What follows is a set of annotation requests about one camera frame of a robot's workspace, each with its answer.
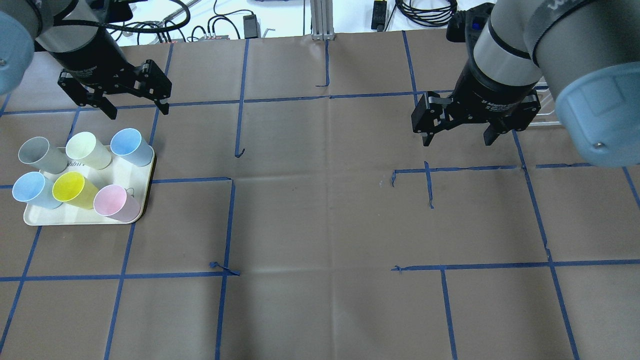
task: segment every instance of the white floor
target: white floor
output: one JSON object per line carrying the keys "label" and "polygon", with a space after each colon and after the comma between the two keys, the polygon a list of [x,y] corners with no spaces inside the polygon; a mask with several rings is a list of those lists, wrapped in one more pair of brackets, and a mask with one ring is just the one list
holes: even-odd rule
{"label": "white floor", "polygon": [[[495,0],[458,0],[458,9],[466,10],[481,3],[491,2]],[[206,28],[207,20],[214,16],[213,12],[214,0],[202,0],[191,8],[191,22],[182,29],[185,36],[190,36],[193,28],[197,25]],[[419,8],[438,8],[445,6],[445,0],[414,0],[413,5]],[[135,4],[134,18],[132,21],[161,20],[169,13],[178,8],[176,4],[172,4],[167,0],[145,1]],[[394,6],[394,0],[387,1],[387,17],[391,13]],[[336,33],[366,33],[372,32],[371,13],[373,8],[373,0],[333,0],[333,21]],[[263,33],[266,29],[270,30],[266,37],[295,37],[309,34],[311,10],[310,0],[218,0],[216,11],[218,13],[228,13],[239,9],[249,9],[255,12],[260,22],[260,29]],[[241,12],[229,15],[229,18],[236,24],[243,37],[243,16],[248,15],[247,12]],[[236,38],[235,31],[230,24],[218,22],[216,24],[218,35],[229,35],[230,38]],[[422,29],[410,22],[404,17],[400,11],[396,10],[392,17],[388,31]],[[201,37],[202,32],[198,30],[196,37]],[[180,38],[177,31],[172,32],[173,38]],[[141,35],[140,44],[151,44],[156,37],[154,35]],[[120,37],[118,44],[121,46],[136,45],[137,36]]]}

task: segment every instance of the tray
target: tray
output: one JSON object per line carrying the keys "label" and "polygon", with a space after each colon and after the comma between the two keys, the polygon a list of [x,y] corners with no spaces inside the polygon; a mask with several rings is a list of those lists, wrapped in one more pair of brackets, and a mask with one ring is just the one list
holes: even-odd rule
{"label": "tray", "polygon": [[[106,148],[111,152],[111,147],[107,146]],[[60,147],[59,149],[62,153],[65,153],[64,147]],[[81,209],[65,203],[56,209],[45,209],[39,206],[27,204],[27,208],[24,210],[24,222],[31,226],[131,224],[137,221],[144,213],[155,162],[155,151],[153,160],[144,167],[137,167],[123,158],[112,154],[111,163],[102,170],[95,170],[94,168],[83,165],[77,161],[69,160],[69,165],[60,174],[50,174],[42,170],[40,171],[40,173],[52,181],[57,180],[67,172],[77,171],[89,179],[89,181],[91,181],[98,189],[109,184],[122,186],[127,189],[127,192],[138,200],[141,205],[140,214],[130,222],[125,223],[117,221],[112,218],[98,215],[93,209]]]}

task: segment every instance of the yellow cup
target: yellow cup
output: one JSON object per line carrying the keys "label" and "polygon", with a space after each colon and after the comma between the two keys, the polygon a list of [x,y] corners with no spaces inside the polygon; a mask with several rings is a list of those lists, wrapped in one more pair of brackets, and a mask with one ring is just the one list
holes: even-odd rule
{"label": "yellow cup", "polygon": [[93,209],[93,198],[98,188],[79,172],[71,171],[62,175],[53,184],[53,197],[69,205],[83,209]]}

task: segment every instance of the black power adapter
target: black power adapter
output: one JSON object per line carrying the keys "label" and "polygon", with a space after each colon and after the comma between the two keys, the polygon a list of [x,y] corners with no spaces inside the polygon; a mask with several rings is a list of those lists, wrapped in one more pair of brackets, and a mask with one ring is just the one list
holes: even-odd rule
{"label": "black power adapter", "polygon": [[243,22],[244,22],[244,38],[260,37],[260,24],[258,23],[258,18],[254,14],[244,16]]}
{"label": "black power adapter", "polygon": [[387,0],[374,0],[371,29],[384,31],[387,22]]}

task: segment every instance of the plastic cup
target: plastic cup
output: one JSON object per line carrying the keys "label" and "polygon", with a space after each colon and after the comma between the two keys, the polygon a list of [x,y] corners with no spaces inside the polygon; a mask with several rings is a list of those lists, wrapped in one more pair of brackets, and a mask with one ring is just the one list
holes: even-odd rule
{"label": "plastic cup", "polygon": [[120,185],[107,185],[93,200],[96,213],[122,222],[132,222],[140,214],[140,203]]}
{"label": "plastic cup", "polygon": [[42,136],[30,138],[18,150],[21,163],[51,174],[59,174],[67,168],[67,157]]}
{"label": "plastic cup", "polygon": [[92,209],[93,198],[98,193],[98,188],[79,172],[71,171],[56,180],[52,193],[58,201],[78,208]]}
{"label": "plastic cup", "polygon": [[13,198],[20,202],[55,209],[62,205],[62,202],[53,197],[52,189],[53,181],[37,171],[32,171],[16,180],[11,193]]}
{"label": "plastic cup", "polygon": [[151,146],[136,129],[122,129],[111,139],[111,152],[133,165],[143,167],[153,160]]}
{"label": "plastic cup", "polygon": [[102,169],[111,163],[111,153],[100,141],[87,131],[75,134],[67,142],[67,156],[88,167]]}

